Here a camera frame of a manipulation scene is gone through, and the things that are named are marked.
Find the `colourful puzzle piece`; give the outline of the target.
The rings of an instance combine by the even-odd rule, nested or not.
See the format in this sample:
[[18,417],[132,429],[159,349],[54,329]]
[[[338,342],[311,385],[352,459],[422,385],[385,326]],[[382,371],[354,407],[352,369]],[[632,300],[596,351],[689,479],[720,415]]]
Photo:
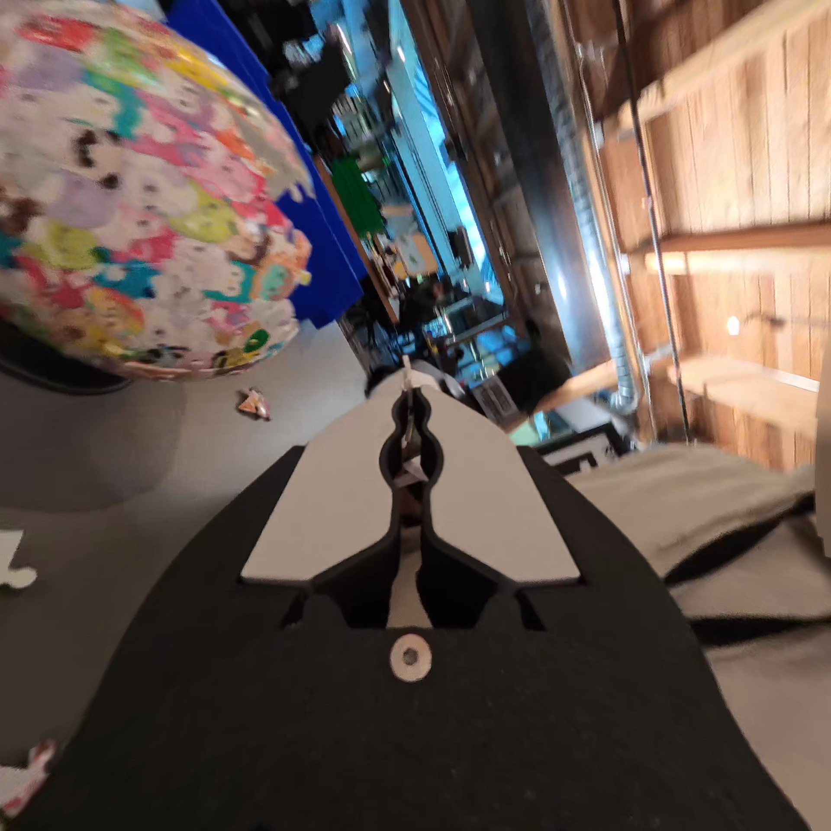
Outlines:
[[426,481],[421,470],[421,438],[419,428],[416,425],[416,412],[414,404],[415,390],[421,387],[430,387],[434,379],[421,370],[415,368],[408,356],[402,358],[403,380],[402,388],[405,392],[407,404],[406,429],[401,439],[401,464],[396,474],[394,484],[398,488],[405,488],[414,483]]

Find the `wooden table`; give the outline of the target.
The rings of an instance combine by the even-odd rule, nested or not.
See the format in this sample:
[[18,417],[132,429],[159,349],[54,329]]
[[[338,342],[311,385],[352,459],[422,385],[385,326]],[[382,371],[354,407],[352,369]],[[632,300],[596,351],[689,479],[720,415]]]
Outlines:
[[319,174],[324,186],[327,189],[331,201],[335,205],[335,208],[341,219],[341,223],[344,225],[345,230],[348,232],[351,244],[356,249],[357,254],[360,257],[361,262],[363,264],[364,270],[367,276],[369,276],[369,279],[373,286],[374,293],[378,296],[379,301],[384,306],[387,317],[389,317],[390,319],[390,323],[394,326],[397,326],[400,322],[398,314],[398,305],[397,301],[390,294],[390,287],[388,285],[386,278],[384,277],[383,273],[379,270],[376,261],[368,254],[365,244],[358,236],[348,216],[348,212],[346,211],[343,202],[333,184],[332,177],[327,168],[327,165],[323,161],[322,157],[320,155],[314,155],[312,157],[312,161],[317,170],[317,173]]

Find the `colourful puzzle ball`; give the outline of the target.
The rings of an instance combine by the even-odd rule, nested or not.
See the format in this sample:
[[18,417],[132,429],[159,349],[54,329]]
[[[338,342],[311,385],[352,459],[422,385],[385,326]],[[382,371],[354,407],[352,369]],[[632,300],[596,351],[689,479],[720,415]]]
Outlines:
[[119,375],[277,355],[312,247],[293,139],[196,45],[129,7],[2,2],[2,320]]

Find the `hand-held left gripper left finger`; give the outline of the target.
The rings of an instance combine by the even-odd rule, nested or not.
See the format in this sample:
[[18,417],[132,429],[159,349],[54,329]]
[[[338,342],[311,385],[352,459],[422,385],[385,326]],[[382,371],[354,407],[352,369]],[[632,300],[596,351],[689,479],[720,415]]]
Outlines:
[[240,580],[330,598],[348,626],[386,629],[400,568],[395,478],[410,397],[391,376],[303,449]]

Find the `pale pink puzzle piece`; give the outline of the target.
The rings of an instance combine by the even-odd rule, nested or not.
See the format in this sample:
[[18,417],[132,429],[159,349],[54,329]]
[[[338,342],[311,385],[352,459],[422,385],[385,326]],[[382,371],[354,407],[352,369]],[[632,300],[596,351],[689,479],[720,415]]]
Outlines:
[[1,766],[1,829],[5,830],[48,777],[48,768],[57,751],[52,740],[39,743],[29,751],[23,767]]

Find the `silver ventilation duct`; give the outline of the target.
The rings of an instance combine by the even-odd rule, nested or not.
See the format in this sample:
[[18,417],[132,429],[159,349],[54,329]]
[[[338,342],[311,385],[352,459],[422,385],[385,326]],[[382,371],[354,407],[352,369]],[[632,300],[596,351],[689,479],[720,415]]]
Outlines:
[[581,88],[551,2],[467,2],[572,369],[612,364],[611,411],[641,402],[620,280],[602,225]]

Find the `person's cream sweatshirt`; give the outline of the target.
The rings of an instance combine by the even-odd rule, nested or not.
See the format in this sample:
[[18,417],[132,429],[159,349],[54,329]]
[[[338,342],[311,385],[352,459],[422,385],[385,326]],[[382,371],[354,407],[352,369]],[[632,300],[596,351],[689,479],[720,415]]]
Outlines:
[[830,574],[814,468],[673,444],[568,478],[662,579],[754,753],[809,828],[829,830]]

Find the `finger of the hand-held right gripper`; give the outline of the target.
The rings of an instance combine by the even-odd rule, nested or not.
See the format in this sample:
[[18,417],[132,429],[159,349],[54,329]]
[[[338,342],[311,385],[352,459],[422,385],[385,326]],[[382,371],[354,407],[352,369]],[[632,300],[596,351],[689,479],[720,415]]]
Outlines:
[[466,390],[459,382],[438,367],[416,367],[415,386],[438,389],[459,401],[464,400],[466,396]]

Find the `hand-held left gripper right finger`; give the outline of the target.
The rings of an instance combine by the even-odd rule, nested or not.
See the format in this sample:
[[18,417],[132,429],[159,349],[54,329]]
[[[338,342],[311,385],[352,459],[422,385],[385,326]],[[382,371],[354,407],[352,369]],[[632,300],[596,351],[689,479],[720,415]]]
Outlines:
[[580,582],[520,449],[432,387],[413,395],[427,482],[416,587],[435,629],[473,629],[499,595]]

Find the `green plastic bin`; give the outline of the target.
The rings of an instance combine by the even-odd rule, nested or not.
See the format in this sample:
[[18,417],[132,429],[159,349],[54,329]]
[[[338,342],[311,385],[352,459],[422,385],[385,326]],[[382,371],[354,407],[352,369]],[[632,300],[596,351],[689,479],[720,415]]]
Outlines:
[[386,233],[379,202],[364,180],[357,160],[350,155],[335,159],[330,171],[334,188],[358,237]]

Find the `blue plastic bin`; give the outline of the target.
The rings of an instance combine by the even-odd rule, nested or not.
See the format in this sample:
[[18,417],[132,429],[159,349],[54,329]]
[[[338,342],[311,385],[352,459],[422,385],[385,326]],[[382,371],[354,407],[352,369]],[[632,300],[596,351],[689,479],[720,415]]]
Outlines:
[[306,265],[311,282],[296,288],[291,301],[300,321],[317,329],[336,322],[363,295],[360,278],[366,269],[340,214],[285,106],[271,94],[265,67],[218,2],[175,1],[166,12],[170,27],[204,49],[252,90],[293,139],[315,196],[299,201],[285,194],[277,207],[308,238],[312,251]]

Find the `black ball stand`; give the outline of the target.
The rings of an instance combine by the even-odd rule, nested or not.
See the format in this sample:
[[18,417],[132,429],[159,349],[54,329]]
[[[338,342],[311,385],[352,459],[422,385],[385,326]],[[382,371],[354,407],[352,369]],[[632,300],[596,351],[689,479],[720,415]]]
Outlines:
[[67,358],[47,344],[1,321],[1,372],[31,387],[67,396],[104,396],[132,380]]

